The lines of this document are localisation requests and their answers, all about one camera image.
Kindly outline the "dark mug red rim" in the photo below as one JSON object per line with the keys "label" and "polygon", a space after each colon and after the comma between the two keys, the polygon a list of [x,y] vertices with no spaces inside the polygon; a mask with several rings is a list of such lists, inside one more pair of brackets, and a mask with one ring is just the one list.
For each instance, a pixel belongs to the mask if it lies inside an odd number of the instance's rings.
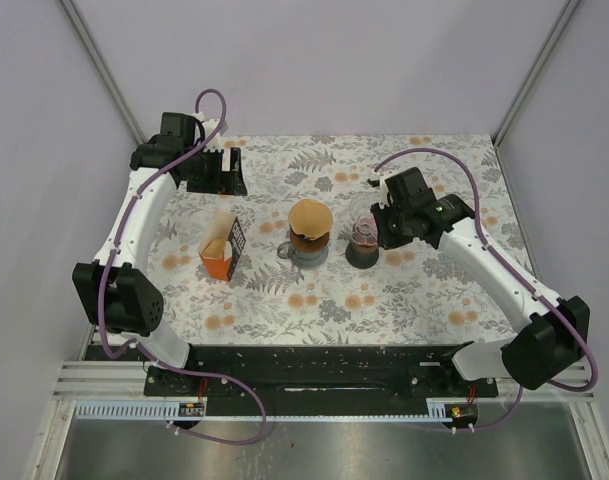
{"label": "dark mug red rim", "polygon": [[351,239],[345,249],[348,263],[357,269],[369,269],[379,260],[379,247],[376,243],[363,244]]}

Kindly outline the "coffee paper filter box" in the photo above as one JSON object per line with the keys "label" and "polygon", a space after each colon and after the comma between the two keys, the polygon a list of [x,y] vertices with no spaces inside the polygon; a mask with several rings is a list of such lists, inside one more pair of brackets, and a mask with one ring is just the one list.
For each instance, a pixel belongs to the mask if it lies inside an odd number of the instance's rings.
{"label": "coffee paper filter box", "polygon": [[238,217],[232,212],[217,210],[199,245],[199,257],[208,275],[229,282],[245,245]]}

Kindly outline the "brown paper coffee filter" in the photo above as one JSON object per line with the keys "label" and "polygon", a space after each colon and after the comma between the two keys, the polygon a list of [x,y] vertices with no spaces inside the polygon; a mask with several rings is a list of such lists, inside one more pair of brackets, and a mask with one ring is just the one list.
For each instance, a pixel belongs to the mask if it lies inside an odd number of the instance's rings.
{"label": "brown paper coffee filter", "polygon": [[302,199],[290,209],[288,222],[296,235],[316,240],[331,231],[333,215],[324,203]]}

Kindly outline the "wooden dripper ring holder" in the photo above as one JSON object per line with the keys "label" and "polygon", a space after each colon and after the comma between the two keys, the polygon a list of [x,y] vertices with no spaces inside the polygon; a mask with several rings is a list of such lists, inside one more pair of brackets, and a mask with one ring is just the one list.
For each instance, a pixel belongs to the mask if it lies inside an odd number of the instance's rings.
{"label": "wooden dripper ring holder", "polygon": [[300,253],[317,253],[324,250],[329,243],[330,233],[327,232],[316,239],[290,231],[290,242],[294,249]]}

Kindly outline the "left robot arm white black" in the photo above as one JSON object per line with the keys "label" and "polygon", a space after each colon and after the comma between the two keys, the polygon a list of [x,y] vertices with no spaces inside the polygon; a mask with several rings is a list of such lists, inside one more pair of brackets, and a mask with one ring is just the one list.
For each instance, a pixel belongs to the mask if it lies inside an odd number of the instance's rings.
{"label": "left robot arm white black", "polygon": [[72,273],[106,355],[115,359],[124,352],[108,341],[111,334],[122,336],[127,346],[141,347],[153,362],[170,366],[166,383],[180,395],[198,389],[201,372],[187,362],[189,344],[163,319],[164,299],[147,277],[148,257],[180,186],[200,194],[246,195],[241,152],[225,147],[225,129],[225,120],[201,112],[163,113],[159,133],[131,155],[127,191],[108,238],[91,262],[77,264]]}

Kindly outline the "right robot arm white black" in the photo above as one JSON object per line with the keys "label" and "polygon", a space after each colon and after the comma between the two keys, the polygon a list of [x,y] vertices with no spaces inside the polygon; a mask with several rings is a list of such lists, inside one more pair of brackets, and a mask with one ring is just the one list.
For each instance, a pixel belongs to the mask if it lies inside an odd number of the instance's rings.
{"label": "right robot arm white black", "polygon": [[536,390],[583,357],[586,302],[563,298],[510,258],[466,202],[454,194],[437,198],[416,167],[388,176],[372,173],[368,183],[378,191],[370,211],[379,247],[392,250],[414,240],[432,246],[483,288],[515,333],[508,340],[457,347],[438,373],[446,393],[462,395],[486,377],[510,378]]}

